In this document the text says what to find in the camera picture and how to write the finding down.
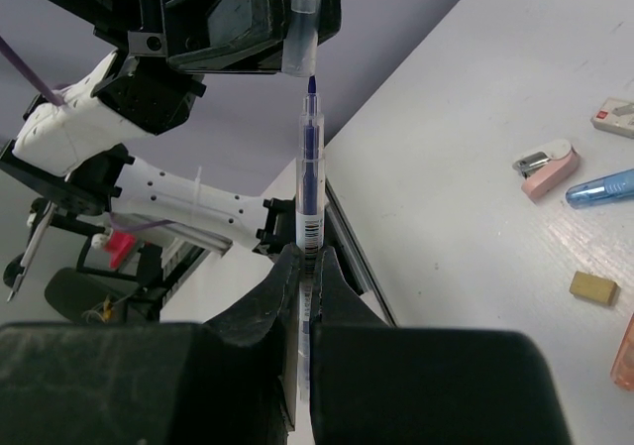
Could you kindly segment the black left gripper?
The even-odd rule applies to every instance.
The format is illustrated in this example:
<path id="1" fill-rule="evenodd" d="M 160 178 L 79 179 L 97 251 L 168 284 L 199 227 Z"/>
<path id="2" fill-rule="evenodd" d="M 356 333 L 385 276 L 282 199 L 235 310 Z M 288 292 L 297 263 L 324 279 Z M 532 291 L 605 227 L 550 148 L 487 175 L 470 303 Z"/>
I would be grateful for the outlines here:
<path id="1" fill-rule="evenodd" d="M 49 0 L 88 22 L 96 37 L 132 53 L 129 37 L 149 33 L 163 56 L 185 73 L 267 73 L 282 67 L 291 0 Z"/>

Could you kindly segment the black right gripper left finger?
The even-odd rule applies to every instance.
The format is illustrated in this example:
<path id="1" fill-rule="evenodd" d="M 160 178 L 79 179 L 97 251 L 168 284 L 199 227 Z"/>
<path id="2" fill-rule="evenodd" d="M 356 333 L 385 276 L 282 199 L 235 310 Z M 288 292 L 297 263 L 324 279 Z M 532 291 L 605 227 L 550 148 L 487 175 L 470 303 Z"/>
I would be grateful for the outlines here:
<path id="1" fill-rule="evenodd" d="M 1 330 L 5 444 L 283 444 L 295 428 L 300 253 L 203 323 Z"/>

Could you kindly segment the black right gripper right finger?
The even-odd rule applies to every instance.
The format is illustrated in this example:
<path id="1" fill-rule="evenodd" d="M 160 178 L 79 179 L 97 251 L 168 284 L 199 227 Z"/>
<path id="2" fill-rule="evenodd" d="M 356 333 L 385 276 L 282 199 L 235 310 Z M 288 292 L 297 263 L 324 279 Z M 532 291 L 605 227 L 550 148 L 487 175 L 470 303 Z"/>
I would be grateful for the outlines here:
<path id="1" fill-rule="evenodd" d="M 568 444 L 549 367 L 526 335 L 401 328 L 315 267 L 310 417 L 319 444 Z"/>

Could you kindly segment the clear pen cap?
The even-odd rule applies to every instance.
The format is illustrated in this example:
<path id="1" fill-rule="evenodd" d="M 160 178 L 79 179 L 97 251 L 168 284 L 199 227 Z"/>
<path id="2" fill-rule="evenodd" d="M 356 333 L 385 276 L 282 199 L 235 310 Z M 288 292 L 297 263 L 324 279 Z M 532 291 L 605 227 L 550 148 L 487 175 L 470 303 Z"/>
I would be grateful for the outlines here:
<path id="1" fill-rule="evenodd" d="M 315 73 L 321 0 L 290 0 L 290 24 L 283 41 L 281 71 L 293 77 Z"/>

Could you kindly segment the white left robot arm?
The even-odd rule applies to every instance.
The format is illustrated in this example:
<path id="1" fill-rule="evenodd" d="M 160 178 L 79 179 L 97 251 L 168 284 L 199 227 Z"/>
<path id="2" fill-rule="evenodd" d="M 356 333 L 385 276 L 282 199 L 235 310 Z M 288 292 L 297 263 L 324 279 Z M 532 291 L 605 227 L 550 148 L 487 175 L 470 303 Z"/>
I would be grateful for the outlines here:
<path id="1" fill-rule="evenodd" d="M 341 0 L 49 0 L 112 46 L 79 81 L 41 92 L 1 168 L 53 212 L 134 216 L 207 249 L 275 258 L 295 239 L 290 201 L 222 191 L 153 167 L 130 141 L 183 125 L 210 73 L 305 76 L 341 28 Z"/>

